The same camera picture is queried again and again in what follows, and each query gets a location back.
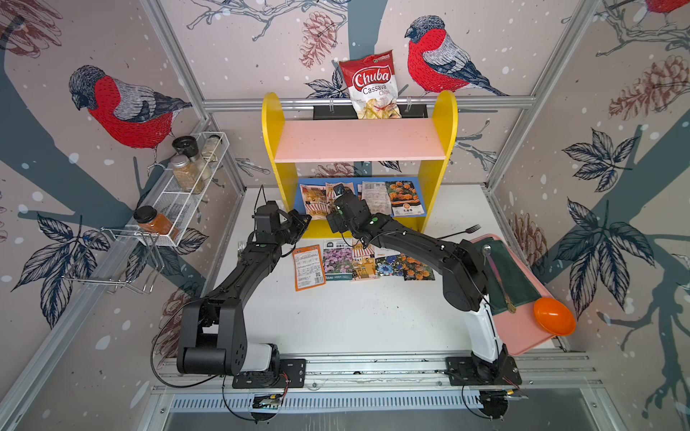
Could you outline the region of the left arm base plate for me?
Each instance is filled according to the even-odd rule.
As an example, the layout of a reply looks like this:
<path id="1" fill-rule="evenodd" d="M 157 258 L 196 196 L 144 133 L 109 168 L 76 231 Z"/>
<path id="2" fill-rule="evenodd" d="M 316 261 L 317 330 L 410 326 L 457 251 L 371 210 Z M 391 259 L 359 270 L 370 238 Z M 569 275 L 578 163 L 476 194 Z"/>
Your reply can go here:
<path id="1" fill-rule="evenodd" d="M 280 359 L 267 370 L 242 372 L 233 378 L 233 389 L 289 389 L 305 386 L 307 361 L 303 358 Z"/>

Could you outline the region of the market stall seed bag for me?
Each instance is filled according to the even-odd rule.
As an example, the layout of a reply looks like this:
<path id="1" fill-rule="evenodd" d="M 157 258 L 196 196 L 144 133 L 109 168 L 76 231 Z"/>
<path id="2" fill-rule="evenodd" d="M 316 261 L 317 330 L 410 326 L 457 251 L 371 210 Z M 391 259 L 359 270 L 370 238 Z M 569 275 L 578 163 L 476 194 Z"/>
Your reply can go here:
<path id="1" fill-rule="evenodd" d="M 364 281 L 378 278 L 376 250 L 373 245 L 357 244 L 352 249 L 353 279 Z"/>

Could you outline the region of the orange flower seed bag top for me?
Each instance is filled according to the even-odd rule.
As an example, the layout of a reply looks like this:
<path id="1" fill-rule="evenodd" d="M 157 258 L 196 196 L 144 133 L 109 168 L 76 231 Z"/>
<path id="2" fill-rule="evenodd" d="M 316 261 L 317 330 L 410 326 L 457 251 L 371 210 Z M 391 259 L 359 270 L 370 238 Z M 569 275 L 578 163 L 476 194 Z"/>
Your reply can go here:
<path id="1" fill-rule="evenodd" d="M 405 281 L 429 281 L 434 280 L 434 271 L 428 265 L 402 254 L 402 266 Z"/>

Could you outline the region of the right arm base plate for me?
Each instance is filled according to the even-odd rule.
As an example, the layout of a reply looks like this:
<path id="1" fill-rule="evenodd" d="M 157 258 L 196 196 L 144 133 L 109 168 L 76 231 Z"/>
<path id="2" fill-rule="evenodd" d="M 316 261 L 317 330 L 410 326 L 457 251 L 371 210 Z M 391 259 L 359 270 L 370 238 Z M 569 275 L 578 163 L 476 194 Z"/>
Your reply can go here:
<path id="1" fill-rule="evenodd" d="M 520 386 L 523 381 L 513 357 L 488 363 L 477 357 L 446 357 L 446 374 L 452 386 Z"/>

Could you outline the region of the blue flower seed bag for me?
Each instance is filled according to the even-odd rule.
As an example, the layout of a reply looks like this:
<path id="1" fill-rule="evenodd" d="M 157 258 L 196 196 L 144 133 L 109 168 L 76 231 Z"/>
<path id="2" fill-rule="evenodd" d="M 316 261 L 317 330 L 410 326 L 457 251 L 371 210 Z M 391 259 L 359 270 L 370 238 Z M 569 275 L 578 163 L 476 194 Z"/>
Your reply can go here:
<path id="1" fill-rule="evenodd" d="M 401 253 L 388 249 L 377 249 L 375 257 L 377 275 L 380 277 L 401 277 L 404 274 Z"/>

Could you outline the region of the purple flower seed bag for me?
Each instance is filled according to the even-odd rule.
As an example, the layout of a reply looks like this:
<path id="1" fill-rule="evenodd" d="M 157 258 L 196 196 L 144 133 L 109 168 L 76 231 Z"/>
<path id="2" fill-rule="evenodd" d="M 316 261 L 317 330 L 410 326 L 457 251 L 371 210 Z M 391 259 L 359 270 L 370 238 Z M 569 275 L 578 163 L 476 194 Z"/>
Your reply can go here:
<path id="1" fill-rule="evenodd" d="M 353 280 L 353 251 L 343 240 L 329 240 L 323 244 L 323 268 L 327 281 Z"/>

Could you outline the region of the orange white seed bag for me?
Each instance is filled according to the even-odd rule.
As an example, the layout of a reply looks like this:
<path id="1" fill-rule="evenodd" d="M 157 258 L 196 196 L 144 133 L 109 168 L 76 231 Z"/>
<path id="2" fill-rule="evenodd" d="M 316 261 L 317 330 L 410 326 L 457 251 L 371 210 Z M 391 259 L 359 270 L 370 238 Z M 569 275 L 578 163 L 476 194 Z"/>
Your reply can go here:
<path id="1" fill-rule="evenodd" d="M 295 290 L 301 292 L 326 284 L 321 246 L 310 245 L 292 253 L 295 267 Z"/>

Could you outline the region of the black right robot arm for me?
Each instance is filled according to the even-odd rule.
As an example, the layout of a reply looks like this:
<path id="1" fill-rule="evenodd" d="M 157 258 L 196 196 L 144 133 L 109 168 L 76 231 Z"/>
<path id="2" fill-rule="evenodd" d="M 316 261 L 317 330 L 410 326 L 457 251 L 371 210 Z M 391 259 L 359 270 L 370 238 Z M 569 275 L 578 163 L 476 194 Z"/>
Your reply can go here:
<path id="1" fill-rule="evenodd" d="M 472 342 L 474 373 L 483 383 L 501 380 L 509 366 L 508 349 L 497 330 L 483 259 L 467 240 L 448 242 L 415 231 L 389 215 L 372 213 L 352 190 L 335 188 L 334 212 L 327 217 L 334 233 L 350 233 L 367 248 L 397 251 L 440 274 L 442 294 L 463 313 Z"/>

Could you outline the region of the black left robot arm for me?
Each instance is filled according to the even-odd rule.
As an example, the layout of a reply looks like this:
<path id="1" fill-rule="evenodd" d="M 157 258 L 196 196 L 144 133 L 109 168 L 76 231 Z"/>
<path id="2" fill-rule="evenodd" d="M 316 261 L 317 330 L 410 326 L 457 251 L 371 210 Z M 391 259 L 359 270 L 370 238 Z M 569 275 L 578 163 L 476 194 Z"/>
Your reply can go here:
<path id="1" fill-rule="evenodd" d="M 282 259 L 282 248 L 296 245 L 311 220 L 294 209 L 282 210 L 274 200 L 255 210 L 253 231 L 235 269 L 206 296 L 183 307 L 176 359 L 179 373 L 241 373 L 249 349 L 244 307 Z"/>

